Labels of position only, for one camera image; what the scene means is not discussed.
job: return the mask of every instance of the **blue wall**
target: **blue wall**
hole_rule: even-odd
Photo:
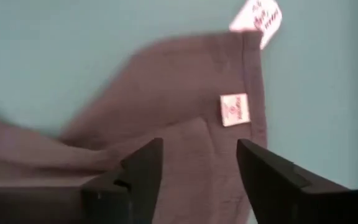
[[[278,3],[283,24],[262,58],[270,148],[356,188],[358,1]],[[225,30],[242,5],[0,0],[0,118],[57,135],[131,52],[168,35]]]

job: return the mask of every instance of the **hanging tag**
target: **hanging tag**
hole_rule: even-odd
[[[280,27],[282,19],[281,10],[274,0],[248,0],[230,24],[230,30],[262,31],[264,35],[260,42],[260,49],[263,49]]]
[[[225,127],[249,122],[247,94],[221,96],[221,112],[223,126]]]

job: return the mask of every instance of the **brown fabric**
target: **brown fabric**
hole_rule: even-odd
[[[61,142],[0,122],[0,186],[72,185],[164,138],[154,223],[238,223],[249,212],[236,141],[266,147],[259,32],[160,41],[135,54]],[[221,124],[219,96],[249,96],[251,122]]]
[[[260,33],[247,32],[151,45],[131,58],[62,139],[104,151],[119,142],[144,138],[143,144],[163,137],[163,180],[154,223],[243,224],[249,206],[236,141],[248,138],[266,146],[259,43]],[[243,92],[249,95],[252,122],[224,128],[219,96]]]

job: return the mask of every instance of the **white tag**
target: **white tag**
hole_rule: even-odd
[[[274,0],[248,0],[230,24],[230,30],[260,30],[264,33],[260,48],[263,49],[280,27],[283,15]]]
[[[247,94],[221,96],[223,126],[246,123],[250,121]]]

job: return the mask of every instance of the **black plastic part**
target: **black plastic part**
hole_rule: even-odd
[[[154,139],[122,167],[72,187],[0,187],[0,223],[152,223],[163,141]]]
[[[258,224],[358,223],[358,190],[349,190],[241,139],[237,161]]]

